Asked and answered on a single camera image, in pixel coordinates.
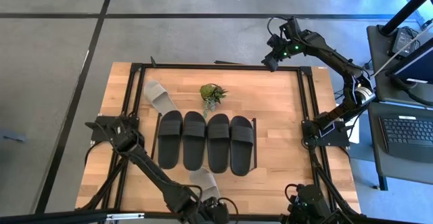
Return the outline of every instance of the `wooden table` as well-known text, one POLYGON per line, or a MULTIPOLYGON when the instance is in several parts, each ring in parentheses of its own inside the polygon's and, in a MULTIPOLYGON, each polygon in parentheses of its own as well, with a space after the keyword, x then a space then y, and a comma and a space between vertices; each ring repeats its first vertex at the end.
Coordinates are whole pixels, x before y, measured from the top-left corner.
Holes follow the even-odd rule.
MULTIPOLYGON (((120 114, 130 67, 130 63, 113 63, 101 105, 100 113, 104 116, 120 114)), ((229 118, 241 115, 257 119, 258 168, 245 177, 233 175, 230 169, 222 174, 214 174, 221 195, 235 201, 240 214, 288 214, 289 202, 284 195, 284 187, 289 183, 313 183, 309 155, 300 143, 303 114, 295 72, 148 68, 145 70, 145 83, 152 79, 158 80, 168 91, 182 115, 192 110, 201 112, 203 101, 199 93, 200 86, 216 83, 229 92, 222 105, 218 105, 216 112, 210 113, 207 119, 216 113, 225 113, 229 118)), ((313 109, 306 76, 303 79, 312 118, 313 109)), ((313 79, 319 110, 331 110, 336 103, 327 68, 313 67, 313 79)), ((135 94, 136 87, 135 84, 132 95, 135 94)), ((132 108, 133 98, 130 103, 129 108, 132 108)), ((147 152, 152 152, 158 113, 143 94, 139 117, 139 130, 145 136, 145 148, 147 152)), ((88 203, 106 180, 111 155, 112 148, 105 142, 90 153, 76 207, 88 203)), ((341 149, 331 147, 327 148, 327 155, 335 186, 350 206, 360 211, 347 155, 341 149)), ((164 172, 174 181, 191 184, 189 172, 184 168, 181 157, 175 168, 164 172)), ((117 182, 113 185, 109 206, 114 204, 116 189, 117 182)), ((296 194, 294 189, 288 193, 296 194)), ((120 209, 168 212, 161 192, 131 163, 128 166, 120 209)))

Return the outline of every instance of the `small plant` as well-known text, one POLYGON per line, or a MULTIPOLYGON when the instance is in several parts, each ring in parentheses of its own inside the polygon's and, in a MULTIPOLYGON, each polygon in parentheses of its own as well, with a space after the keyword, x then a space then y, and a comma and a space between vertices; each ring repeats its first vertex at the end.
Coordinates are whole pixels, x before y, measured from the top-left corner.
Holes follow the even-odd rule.
POLYGON ((215 111, 215 104, 218 102, 221 104, 221 99, 224 98, 228 91, 224 90, 221 86, 215 84, 203 85, 200 88, 200 93, 204 100, 203 117, 208 116, 208 111, 215 111))

